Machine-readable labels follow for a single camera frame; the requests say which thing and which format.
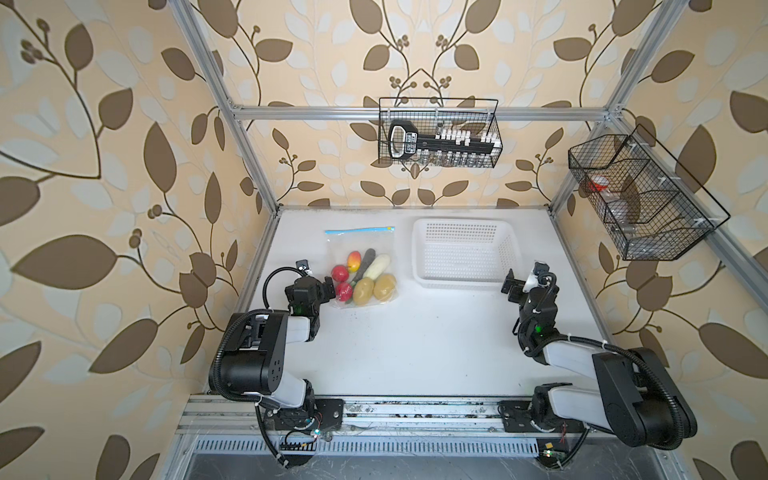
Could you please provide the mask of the dark toy eggplant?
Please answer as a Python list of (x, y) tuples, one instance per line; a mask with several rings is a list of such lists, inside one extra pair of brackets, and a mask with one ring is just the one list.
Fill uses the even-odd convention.
[(362, 263), (359, 270), (356, 272), (355, 276), (350, 282), (352, 286), (355, 286), (363, 278), (363, 275), (365, 274), (365, 272), (367, 271), (371, 263), (375, 260), (375, 258), (376, 258), (376, 251), (372, 248), (367, 249), (365, 254), (362, 257)]

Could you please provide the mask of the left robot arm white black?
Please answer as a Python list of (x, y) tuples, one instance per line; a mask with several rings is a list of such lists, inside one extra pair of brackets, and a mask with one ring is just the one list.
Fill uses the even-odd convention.
[(264, 305), (235, 313), (223, 333), (209, 371), (209, 386), (221, 397), (251, 403), (262, 440), (280, 466), (289, 469), (312, 454), (318, 439), (343, 422), (345, 402), (320, 399), (307, 379), (289, 373), (286, 347), (313, 341), (320, 330), (321, 306), (336, 297), (333, 281), (311, 275), (309, 263), (299, 260), (283, 266), (264, 280), (262, 300), (267, 302), (269, 282), (279, 273), (298, 278), (285, 288), (284, 310)]

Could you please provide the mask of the red yellow toy mango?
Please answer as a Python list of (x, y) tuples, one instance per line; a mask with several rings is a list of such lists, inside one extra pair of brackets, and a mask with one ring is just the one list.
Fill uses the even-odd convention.
[(359, 270), (362, 263), (362, 255), (359, 251), (352, 251), (347, 257), (347, 270), (349, 273), (355, 273)]

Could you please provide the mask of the white toy radish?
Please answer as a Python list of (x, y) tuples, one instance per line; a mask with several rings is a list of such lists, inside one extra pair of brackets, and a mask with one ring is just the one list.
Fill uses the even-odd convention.
[(391, 258), (388, 254), (380, 254), (375, 257), (363, 274), (364, 278), (376, 281), (389, 267)]

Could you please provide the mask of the clear zip top bag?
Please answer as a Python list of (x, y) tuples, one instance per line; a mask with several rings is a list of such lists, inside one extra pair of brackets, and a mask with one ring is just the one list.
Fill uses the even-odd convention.
[(326, 230), (332, 306), (354, 309), (383, 306), (398, 295), (395, 227)]

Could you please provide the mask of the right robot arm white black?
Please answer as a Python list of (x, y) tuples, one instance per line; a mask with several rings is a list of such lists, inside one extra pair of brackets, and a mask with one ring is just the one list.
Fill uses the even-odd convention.
[(498, 412), (507, 430), (530, 427), (542, 433), (564, 433), (576, 422), (581, 433), (561, 458), (540, 458), (548, 469), (568, 465), (590, 432), (608, 433), (628, 447), (677, 449), (698, 432), (695, 414), (651, 349), (624, 349), (606, 340), (563, 334), (556, 327), (559, 287), (556, 275), (542, 262), (526, 279), (507, 273), (501, 292), (518, 305), (512, 333), (522, 353), (544, 366), (558, 367), (595, 382), (593, 389), (570, 382), (535, 387), (526, 408), (502, 401)]

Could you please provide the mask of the red toy apple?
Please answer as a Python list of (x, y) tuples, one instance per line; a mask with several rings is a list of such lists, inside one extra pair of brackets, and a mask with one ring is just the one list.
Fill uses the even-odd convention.
[(337, 283), (344, 283), (349, 279), (349, 270), (346, 265), (335, 265), (331, 271), (332, 279)]

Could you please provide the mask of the yellow toy potato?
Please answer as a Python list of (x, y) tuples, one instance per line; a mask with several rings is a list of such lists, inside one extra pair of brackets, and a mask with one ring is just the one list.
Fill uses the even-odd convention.
[(381, 275), (374, 284), (373, 296), (379, 302), (389, 301), (397, 287), (397, 279), (394, 275), (386, 273)]
[(353, 302), (356, 306), (366, 305), (373, 296), (375, 281), (370, 278), (362, 278), (356, 283), (353, 291)]

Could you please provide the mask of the red toy tomato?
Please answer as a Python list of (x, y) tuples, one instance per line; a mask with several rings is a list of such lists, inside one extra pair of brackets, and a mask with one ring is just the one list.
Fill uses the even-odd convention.
[(352, 300), (354, 295), (354, 287), (347, 283), (342, 282), (336, 287), (336, 299), (341, 303), (348, 303)]

